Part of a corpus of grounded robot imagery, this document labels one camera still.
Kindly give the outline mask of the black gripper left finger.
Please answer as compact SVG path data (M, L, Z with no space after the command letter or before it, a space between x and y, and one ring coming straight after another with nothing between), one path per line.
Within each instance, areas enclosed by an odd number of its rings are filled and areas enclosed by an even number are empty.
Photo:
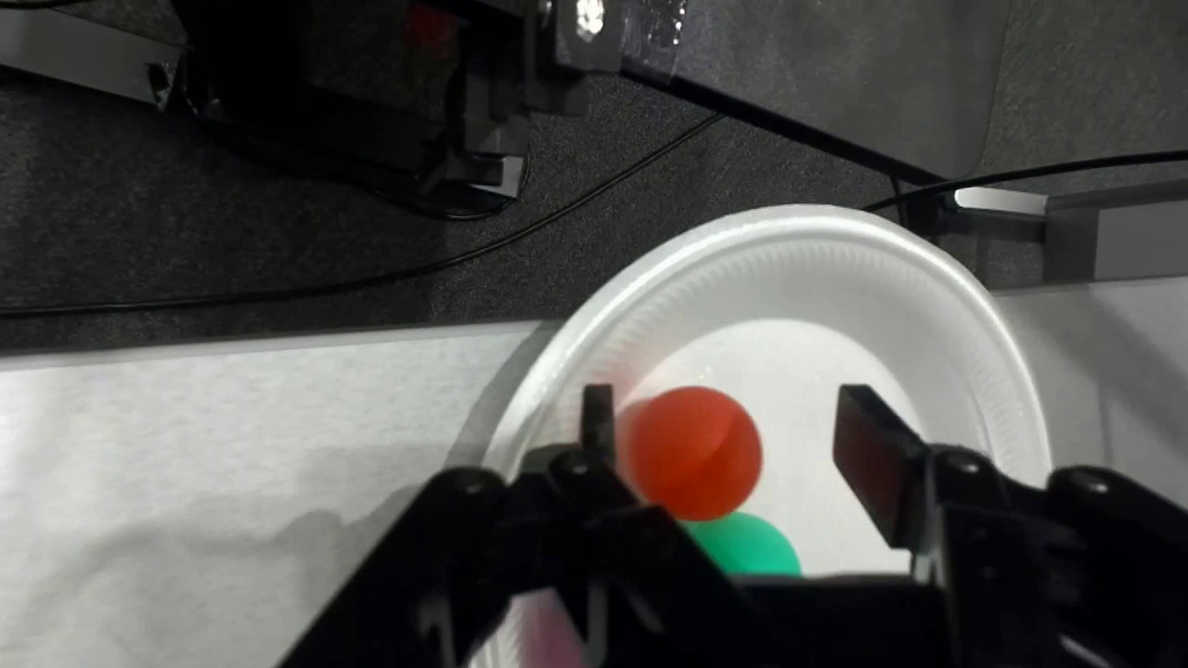
M611 462L611 388L588 384L579 439L506 482L444 467L419 486L283 668L463 668L525 592L552 590L589 668L767 668L744 590Z

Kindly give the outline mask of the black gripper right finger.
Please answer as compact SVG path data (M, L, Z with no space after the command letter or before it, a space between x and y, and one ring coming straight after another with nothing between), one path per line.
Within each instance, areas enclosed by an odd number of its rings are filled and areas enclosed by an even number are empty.
M833 461L947 611L954 668L1188 668L1188 512L1112 467L1044 486L841 384Z

